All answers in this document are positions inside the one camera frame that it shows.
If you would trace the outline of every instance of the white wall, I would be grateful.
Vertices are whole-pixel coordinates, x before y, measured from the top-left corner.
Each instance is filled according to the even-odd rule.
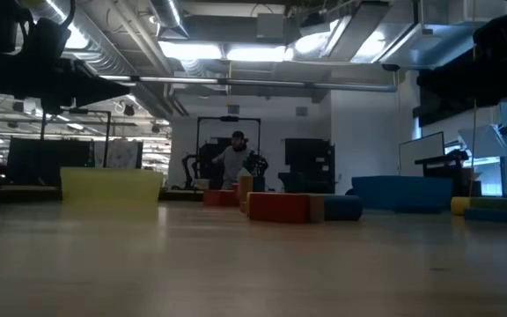
[[[390,92],[332,92],[336,194],[355,176],[398,174],[398,102]]]
[[[266,184],[270,188],[282,191],[283,184],[277,175],[289,172],[284,162],[285,138],[329,138],[329,133],[322,128],[320,108],[309,99],[300,98],[265,98],[228,97],[210,98],[199,105],[195,100],[193,114],[220,116],[226,115],[226,102],[240,104],[241,117],[261,118],[261,155],[268,161],[269,169],[265,172]],[[296,117],[295,107],[309,107],[308,117]],[[168,186],[183,186],[185,172],[181,160],[195,153],[196,118],[177,118],[172,122],[172,156],[169,164]],[[257,123],[255,122],[220,122],[203,121],[201,124],[200,144],[212,137],[230,137],[235,130],[244,132],[250,139],[249,145],[257,149]]]
[[[499,124],[500,107],[483,107],[477,109],[476,126],[480,127],[487,124]],[[429,124],[422,127],[422,134],[428,136],[437,132],[444,132],[445,142],[456,141],[458,139],[457,131],[464,128],[473,127],[473,110],[466,111],[461,114],[454,115],[451,118]]]

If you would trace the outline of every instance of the window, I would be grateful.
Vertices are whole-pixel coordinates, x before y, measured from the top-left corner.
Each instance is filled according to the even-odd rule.
[[[461,150],[464,146],[453,145],[445,147],[445,154],[454,150]],[[463,167],[471,167],[471,159],[463,162]],[[474,172],[479,173],[478,181],[481,182],[482,195],[502,195],[502,170],[500,168],[500,158],[475,158]]]

